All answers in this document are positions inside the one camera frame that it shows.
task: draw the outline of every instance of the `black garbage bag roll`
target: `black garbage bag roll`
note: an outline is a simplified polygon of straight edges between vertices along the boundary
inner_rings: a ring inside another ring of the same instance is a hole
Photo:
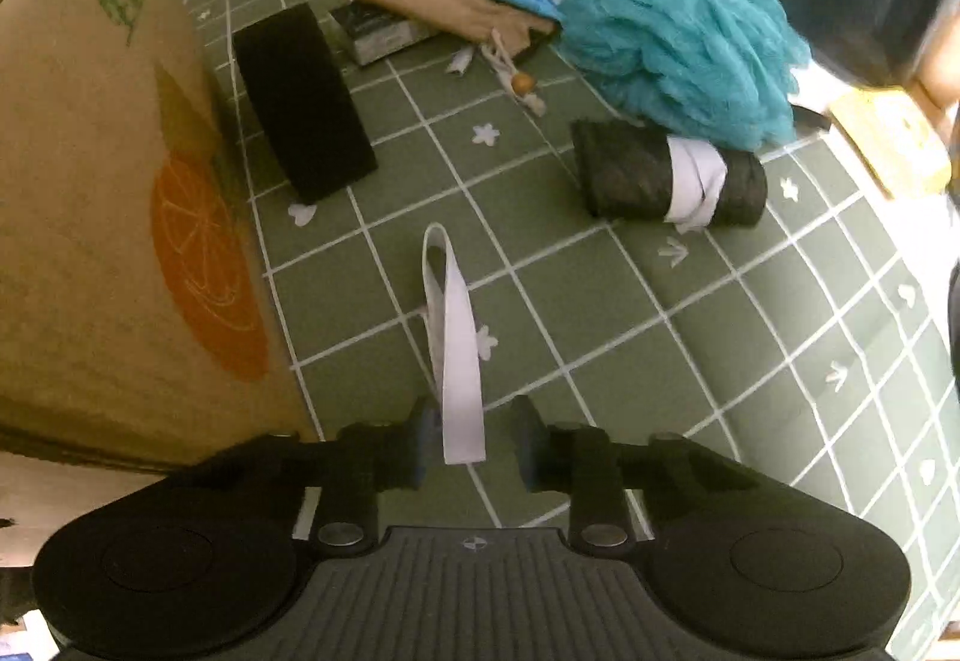
[[[674,197],[674,161],[664,128],[578,119],[571,135],[581,191],[594,217],[667,217]],[[757,225],[767,202],[760,160],[751,152],[716,151],[727,171],[709,224]]]

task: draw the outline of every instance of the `black circular cover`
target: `black circular cover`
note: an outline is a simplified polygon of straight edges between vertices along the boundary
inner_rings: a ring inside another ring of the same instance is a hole
[[[71,522],[37,556],[37,603],[80,650],[117,659],[210,653],[260,629],[290,595],[290,539],[217,493],[171,488],[149,509],[130,509]]]
[[[688,516],[656,537],[649,584],[681,623],[731,650],[850,653],[893,630],[910,570],[884,533],[840,518]]]

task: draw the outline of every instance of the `wooden bead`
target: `wooden bead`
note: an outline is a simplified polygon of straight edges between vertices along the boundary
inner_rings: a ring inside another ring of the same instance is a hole
[[[536,89],[536,79],[529,73],[518,71],[510,80],[510,86],[517,95],[524,97],[526,94],[529,94],[529,92],[534,92],[534,89]]]

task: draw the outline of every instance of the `black foam block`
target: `black foam block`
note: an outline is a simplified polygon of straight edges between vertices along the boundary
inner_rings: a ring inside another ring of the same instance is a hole
[[[238,30],[233,52],[253,111],[304,203],[376,169],[376,157],[305,3]]]

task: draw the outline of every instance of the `orange fruit illustration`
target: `orange fruit illustration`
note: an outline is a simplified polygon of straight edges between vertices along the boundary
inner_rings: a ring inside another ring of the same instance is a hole
[[[210,167],[174,152],[151,200],[164,282],[193,335],[241,380],[267,372],[267,335],[236,231]]]

